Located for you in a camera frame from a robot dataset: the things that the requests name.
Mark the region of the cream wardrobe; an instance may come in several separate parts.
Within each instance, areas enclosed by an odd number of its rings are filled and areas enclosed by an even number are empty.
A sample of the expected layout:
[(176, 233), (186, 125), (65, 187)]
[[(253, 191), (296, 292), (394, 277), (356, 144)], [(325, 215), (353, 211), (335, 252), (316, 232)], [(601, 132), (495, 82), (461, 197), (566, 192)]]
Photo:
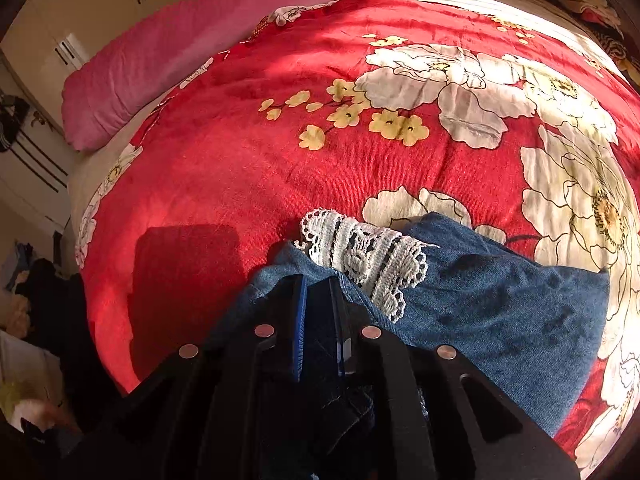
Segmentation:
[(44, 232), (70, 218), (66, 195), (76, 155), (62, 136), (66, 78), (119, 34), (179, 0), (26, 0), (1, 39), (1, 88), (30, 106), (1, 165), (8, 203)]

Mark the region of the pink quilt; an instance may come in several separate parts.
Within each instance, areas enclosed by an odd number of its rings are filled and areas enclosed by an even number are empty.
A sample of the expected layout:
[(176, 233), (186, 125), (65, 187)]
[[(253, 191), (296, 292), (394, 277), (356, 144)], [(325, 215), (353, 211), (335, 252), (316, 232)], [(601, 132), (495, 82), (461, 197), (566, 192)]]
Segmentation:
[(247, 39), (282, 6), (331, 0), (180, 0), (140, 21), (66, 78), (65, 141), (103, 148), (146, 104), (186, 79), (211, 55)]

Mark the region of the stack of folded clothes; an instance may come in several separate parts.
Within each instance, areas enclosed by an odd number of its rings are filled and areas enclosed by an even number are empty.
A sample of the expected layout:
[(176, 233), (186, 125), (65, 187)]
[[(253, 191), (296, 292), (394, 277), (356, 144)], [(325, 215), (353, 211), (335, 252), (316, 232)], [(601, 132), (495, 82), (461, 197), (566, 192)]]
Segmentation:
[(639, 60), (629, 49), (623, 21), (614, 6), (608, 0), (558, 0), (558, 3), (587, 25), (618, 70), (639, 90)]

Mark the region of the blue denim lace-hem pants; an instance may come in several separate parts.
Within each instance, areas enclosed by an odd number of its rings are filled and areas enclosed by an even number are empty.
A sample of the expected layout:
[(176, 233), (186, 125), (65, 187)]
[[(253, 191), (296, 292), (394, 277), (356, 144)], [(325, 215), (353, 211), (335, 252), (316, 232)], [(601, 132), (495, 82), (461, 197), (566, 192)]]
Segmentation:
[[(434, 212), (394, 231), (318, 210), (302, 233), (253, 276), (218, 334), (220, 478), (577, 477), (552, 436), (596, 353), (608, 274), (542, 266)], [(332, 276), (354, 336), (348, 376)]]

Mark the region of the red floral blanket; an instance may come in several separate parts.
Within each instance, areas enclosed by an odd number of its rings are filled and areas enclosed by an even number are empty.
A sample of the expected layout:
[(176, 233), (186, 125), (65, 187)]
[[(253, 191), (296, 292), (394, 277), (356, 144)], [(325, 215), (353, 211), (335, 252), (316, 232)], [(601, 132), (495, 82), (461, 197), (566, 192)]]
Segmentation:
[(620, 74), (438, 3), (266, 16), (144, 113), (75, 229), (119, 388), (203, 338), (321, 207), (396, 229), (434, 211), (544, 266), (608, 272), (600, 347), (553, 433), (598, 474), (639, 406), (639, 97)]

